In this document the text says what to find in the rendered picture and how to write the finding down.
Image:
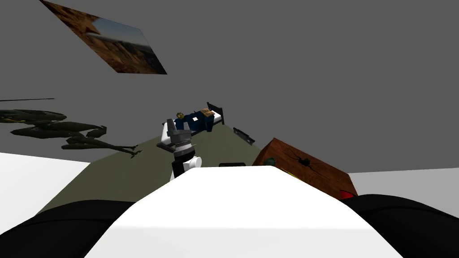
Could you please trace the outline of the brown landscape wall picture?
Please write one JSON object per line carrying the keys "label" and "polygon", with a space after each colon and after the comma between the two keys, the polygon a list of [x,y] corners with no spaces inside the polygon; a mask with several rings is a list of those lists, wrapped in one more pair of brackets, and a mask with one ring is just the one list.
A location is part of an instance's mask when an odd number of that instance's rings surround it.
{"label": "brown landscape wall picture", "polygon": [[167,74],[136,27],[46,0],[40,2],[117,73]]}

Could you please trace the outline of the bed with blue blanket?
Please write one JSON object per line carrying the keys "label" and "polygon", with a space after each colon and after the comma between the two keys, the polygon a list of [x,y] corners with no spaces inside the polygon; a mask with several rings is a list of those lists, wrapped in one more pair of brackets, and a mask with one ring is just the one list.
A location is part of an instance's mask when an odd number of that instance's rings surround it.
{"label": "bed with blue blanket", "polygon": [[[211,132],[214,125],[218,123],[224,124],[223,108],[209,102],[207,103],[207,107],[202,110],[194,111],[187,115],[179,112],[176,116],[176,118],[172,119],[175,128],[178,130],[184,129],[184,124],[187,123],[192,136],[203,131]],[[168,135],[168,124],[165,122],[162,125],[161,140],[156,146],[172,153],[175,149]]]}

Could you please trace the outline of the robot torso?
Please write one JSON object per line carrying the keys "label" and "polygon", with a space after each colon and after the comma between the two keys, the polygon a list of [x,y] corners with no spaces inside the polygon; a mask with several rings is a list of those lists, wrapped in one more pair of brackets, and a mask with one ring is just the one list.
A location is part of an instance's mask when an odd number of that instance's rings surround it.
{"label": "robot torso", "polygon": [[85,258],[402,258],[351,208],[271,166],[193,168],[123,213]]}

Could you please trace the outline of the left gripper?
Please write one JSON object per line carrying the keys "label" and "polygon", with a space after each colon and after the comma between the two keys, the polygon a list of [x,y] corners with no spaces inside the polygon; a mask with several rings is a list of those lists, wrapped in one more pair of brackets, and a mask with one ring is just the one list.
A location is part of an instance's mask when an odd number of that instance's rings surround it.
{"label": "left gripper", "polygon": [[166,125],[166,133],[168,134],[172,145],[186,145],[191,142],[193,131],[191,131],[188,122],[183,123],[183,130],[176,130],[176,125],[173,119],[168,119]]}

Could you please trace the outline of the brown wooden cabinet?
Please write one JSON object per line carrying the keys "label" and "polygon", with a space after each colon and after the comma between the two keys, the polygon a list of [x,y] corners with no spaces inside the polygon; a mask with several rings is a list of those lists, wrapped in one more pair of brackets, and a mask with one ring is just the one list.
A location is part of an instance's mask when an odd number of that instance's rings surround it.
{"label": "brown wooden cabinet", "polygon": [[358,196],[349,175],[301,150],[273,138],[258,154],[253,165],[274,166],[338,200]]}

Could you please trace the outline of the black oblong object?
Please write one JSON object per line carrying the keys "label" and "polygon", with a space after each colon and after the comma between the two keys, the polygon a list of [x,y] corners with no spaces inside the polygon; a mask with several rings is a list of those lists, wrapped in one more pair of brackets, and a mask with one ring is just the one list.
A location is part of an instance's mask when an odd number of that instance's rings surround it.
{"label": "black oblong object", "polygon": [[240,137],[242,140],[244,140],[246,143],[248,143],[251,146],[255,142],[255,140],[253,140],[248,134],[244,133],[240,129],[233,127],[233,132],[234,134],[236,134],[238,137]]}

